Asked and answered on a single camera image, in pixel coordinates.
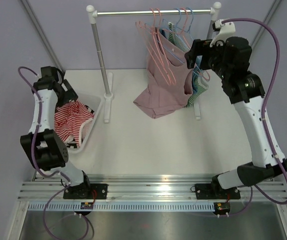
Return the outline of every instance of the laundry basket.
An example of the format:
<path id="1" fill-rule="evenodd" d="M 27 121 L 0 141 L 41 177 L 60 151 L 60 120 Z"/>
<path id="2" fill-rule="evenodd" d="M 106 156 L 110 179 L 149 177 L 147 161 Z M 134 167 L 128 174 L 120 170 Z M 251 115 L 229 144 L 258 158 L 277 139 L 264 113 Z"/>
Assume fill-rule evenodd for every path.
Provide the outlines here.
<path id="1" fill-rule="evenodd" d="M 85 130 L 86 133 L 85 133 L 85 137 L 84 137 L 84 139 L 80 145 L 80 148 L 69 148 L 69 147 L 67 148 L 68 152 L 70 154 L 80 153 L 84 149 L 84 147 L 87 143 L 87 140 L 90 136 L 90 133 L 94 127 L 96 119 L 98 117 L 98 114 L 102 108 L 103 102 L 104 102 L 103 97 L 100 97 L 100 96 L 91 95 L 91 94 L 84 92 L 84 91 L 76 91 L 76 93 L 78 95 L 78 101 L 87 105 L 89 108 L 91 108 L 94 111 L 94 118 L 89 123 L 89 125 L 85 129 L 82 130 L 82 131 Z"/>

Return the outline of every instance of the white table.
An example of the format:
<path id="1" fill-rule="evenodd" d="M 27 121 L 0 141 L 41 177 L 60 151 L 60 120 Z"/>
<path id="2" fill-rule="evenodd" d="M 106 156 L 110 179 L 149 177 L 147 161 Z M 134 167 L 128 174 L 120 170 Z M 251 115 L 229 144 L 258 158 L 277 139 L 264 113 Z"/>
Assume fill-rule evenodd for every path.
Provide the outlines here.
<path id="1" fill-rule="evenodd" d="M 218 174 L 251 161 L 243 124 L 213 72 L 199 98 L 201 120 L 193 107 L 151 119 L 133 104 L 147 87 L 146 70 L 108 72 L 114 94 L 110 123 L 102 110 L 84 150 L 69 155 L 77 168 L 104 175 Z M 68 70 L 65 77 L 76 92 L 104 95 L 100 70 Z"/>

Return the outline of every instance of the clothing rack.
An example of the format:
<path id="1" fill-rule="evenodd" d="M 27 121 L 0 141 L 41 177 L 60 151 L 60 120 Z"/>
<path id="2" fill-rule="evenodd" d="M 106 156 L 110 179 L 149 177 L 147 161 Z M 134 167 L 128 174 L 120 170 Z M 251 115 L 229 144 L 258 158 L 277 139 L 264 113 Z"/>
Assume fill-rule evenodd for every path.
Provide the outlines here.
<path id="1" fill-rule="evenodd" d="M 206 39 L 211 39 L 213 34 L 213 23 L 218 19 L 220 8 L 222 7 L 222 4 L 220 2 L 215 2 L 213 6 L 210 9 L 199 9 L 199 10 L 154 10 L 154 11 L 112 11 L 112 12 L 98 12 L 94 6 L 88 5 L 86 7 L 86 10 L 88 12 L 89 21 L 92 28 L 92 33 L 94 37 L 95 46 L 97 49 L 99 64 L 100 64 L 100 70 L 102 74 L 103 79 L 103 85 L 105 89 L 104 99 L 104 122 L 109 123 L 110 121 L 110 113 L 111 113 L 111 105 L 112 100 L 114 98 L 114 95 L 112 93 L 112 87 L 113 87 L 113 74 L 109 72 L 107 74 L 104 57 L 102 53 L 102 48 L 100 45 L 99 35 L 98 35 L 98 29 L 97 29 L 97 20 L 98 17 L 108 17 L 108 16 L 141 16 L 141 15 L 153 15 L 153 14 L 159 14 L 162 15 L 179 15 L 179 14 L 185 14 L 186 12 L 188 14 L 209 14 L 211 15 L 211 20 L 209 24 L 209 29 L 207 33 Z M 198 119 L 199 116 L 196 113 L 196 111 L 199 111 L 200 115 L 200 109 L 199 106 L 194 107 L 196 118 Z"/>

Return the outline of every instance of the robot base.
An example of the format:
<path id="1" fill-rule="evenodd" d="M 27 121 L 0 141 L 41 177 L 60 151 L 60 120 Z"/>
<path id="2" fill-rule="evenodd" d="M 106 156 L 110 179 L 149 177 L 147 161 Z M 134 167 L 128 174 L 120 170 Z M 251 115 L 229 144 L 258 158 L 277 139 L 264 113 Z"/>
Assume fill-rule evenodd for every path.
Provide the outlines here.
<path id="1" fill-rule="evenodd" d="M 87 199 L 87 200 L 93 200 L 93 191 L 97 193 L 96 200 L 105 200 L 107 199 L 107 193 L 108 193 L 108 184 L 103 183 L 91 183 L 90 184 L 90 190 L 83 192 L 80 194 L 80 192 L 74 192 L 69 191 L 69 188 L 63 193 L 63 199 Z"/>
<path id="2" fill-rule="evenodd" d="M 215 192 L 211 183 L 197 183 L 194 185 L 194 188 L 197 200 L 227 200 L 228 195 L 230 200 L 239 200 L 241 198 L 240 192 L 236 187 Z"/>

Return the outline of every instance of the gray floor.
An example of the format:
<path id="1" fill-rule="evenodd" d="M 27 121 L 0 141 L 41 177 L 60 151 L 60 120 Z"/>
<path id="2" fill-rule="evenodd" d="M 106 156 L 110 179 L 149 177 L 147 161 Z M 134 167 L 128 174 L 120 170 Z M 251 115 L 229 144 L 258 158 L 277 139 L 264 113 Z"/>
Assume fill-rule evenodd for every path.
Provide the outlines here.
<path id="1" fill-rule="evenodd" d="M 232 212 L 242 208 L 232 205 Z M 52 233 L 64 240 L 76 240 L 86 230 L 83 220 L 70 212 L 47 212 Z M 271 203 L 253 203 L 247 212 L 217 219 L 212 213 L 192 212 L 92 212 L 94 240 L 284 240 L 277 208 Z M 91 239 L 92 231 L 85 240 Z M 52 240 L 43 227 L 42 212 L 27 212 L 20 240 Z"/>

